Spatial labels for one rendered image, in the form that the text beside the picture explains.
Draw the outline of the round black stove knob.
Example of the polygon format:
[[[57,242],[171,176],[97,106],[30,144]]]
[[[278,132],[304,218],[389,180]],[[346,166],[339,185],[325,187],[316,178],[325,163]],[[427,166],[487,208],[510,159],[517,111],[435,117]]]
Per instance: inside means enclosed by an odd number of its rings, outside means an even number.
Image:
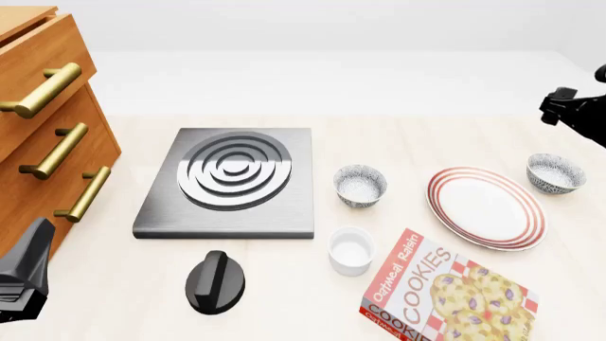
[[[241,300],[245,276],[240,264],[221,250],[208,252],[186,280],[186,298],[200,314],[222,314]]]

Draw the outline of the white plate with red rings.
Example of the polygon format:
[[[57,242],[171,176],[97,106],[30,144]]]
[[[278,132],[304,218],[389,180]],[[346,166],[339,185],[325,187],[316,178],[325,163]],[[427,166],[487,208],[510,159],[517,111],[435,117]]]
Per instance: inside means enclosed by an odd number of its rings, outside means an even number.
[[[543,207],[527,189],[492,170],[450,167],[429,179],[429,208],[465,241],[498,251],[523,251],[547,235]]]

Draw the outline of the flat stove plate with rings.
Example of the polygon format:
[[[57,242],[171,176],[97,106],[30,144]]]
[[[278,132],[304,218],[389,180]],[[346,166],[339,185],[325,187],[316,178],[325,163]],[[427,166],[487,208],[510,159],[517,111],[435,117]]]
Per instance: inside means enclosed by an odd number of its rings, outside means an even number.
[[[133,225],[138,239],[310,239],[312,131],[182,128]]]

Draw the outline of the large wooden drawer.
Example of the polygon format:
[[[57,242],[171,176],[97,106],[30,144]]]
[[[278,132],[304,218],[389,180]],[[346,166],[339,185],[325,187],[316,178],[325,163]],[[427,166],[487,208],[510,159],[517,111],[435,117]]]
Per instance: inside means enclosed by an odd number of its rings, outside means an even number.
[[[97,72],[73,16],[49,19],[0,48],[0,101],[21,101],[46,81],[44,70],[75,63],[81,75],[33,118],[0,112],[0,161],[23,143]]]

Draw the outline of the small white ramekin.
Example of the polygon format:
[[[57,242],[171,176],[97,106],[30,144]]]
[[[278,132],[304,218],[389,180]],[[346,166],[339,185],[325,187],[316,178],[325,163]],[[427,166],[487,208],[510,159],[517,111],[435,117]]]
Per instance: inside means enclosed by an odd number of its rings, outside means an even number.
[[[372,236],[358,226],[343,226],[329,238],[328,255],[335,272],[358,277],[369,269],[376,247]]]

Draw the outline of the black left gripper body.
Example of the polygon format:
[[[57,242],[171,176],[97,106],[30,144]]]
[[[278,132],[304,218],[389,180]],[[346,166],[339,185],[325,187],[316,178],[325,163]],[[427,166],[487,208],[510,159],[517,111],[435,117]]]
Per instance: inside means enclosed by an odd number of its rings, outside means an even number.
[[[47,301],[46,279],[0,275],[0,324],[36,320]]]

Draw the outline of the patterned black white bowl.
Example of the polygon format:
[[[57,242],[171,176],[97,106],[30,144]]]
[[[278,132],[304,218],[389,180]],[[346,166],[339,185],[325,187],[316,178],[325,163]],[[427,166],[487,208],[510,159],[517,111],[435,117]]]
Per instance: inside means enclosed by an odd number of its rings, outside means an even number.
[[[587,182],[581,167],[551,153],[532,154],[526,162],[526,178],[540,192],[549,195],[573,192]]]
[[[372,167],[353,164],[342,167],[333,175],[333,186],[340,200],[353,208],[377,204],[385,195],[387,181]]]

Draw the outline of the wooden cabinet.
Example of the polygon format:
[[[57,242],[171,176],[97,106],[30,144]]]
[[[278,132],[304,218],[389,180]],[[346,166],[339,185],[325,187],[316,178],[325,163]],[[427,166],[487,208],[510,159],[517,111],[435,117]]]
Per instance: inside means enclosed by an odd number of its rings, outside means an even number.
[[[120,156],[96,71],[71,14],[0,6],[0,257],[38,218],[59,246]]]

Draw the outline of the oatmeal raisin cookies box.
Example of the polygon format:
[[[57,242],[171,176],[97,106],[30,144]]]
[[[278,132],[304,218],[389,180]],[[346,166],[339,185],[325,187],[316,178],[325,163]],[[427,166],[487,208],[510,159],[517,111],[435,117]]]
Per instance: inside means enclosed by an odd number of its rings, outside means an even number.
[[[359,312],[401,341],[529,341],[538,296],[405,229]]]

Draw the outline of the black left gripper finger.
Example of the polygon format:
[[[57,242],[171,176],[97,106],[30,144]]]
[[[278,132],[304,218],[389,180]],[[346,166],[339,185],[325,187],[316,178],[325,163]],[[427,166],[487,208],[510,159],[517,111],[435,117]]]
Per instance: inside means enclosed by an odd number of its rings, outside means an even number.
[[[18,243],[0,258],[0,286],[20,283],[47,296],[47,267],[55,226],[47,218],[38,218]]]

